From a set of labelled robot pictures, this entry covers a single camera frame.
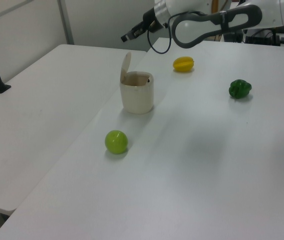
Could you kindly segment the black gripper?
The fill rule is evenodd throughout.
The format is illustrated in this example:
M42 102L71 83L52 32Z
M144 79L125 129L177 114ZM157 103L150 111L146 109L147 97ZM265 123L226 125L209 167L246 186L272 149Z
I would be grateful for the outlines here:
M154 8L150 9L143 15L143 21L135 25L126 34L121 36L121 40L126 42L133 40L143 35L147 30L150 32L156 32L162 29L162 24L158 21Z

